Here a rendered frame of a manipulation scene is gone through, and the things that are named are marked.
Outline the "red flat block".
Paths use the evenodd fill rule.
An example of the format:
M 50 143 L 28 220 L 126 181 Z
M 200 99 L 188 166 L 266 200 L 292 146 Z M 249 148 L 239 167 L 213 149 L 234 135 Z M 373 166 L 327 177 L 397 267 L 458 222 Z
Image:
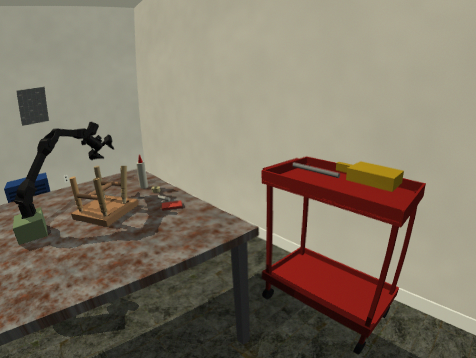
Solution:
M 171 210 L 171 209 L 179 209 L 179 208 L 182 208 L 182 202 L 181 201 L 162 203 L 162 211 L 163 210 Z

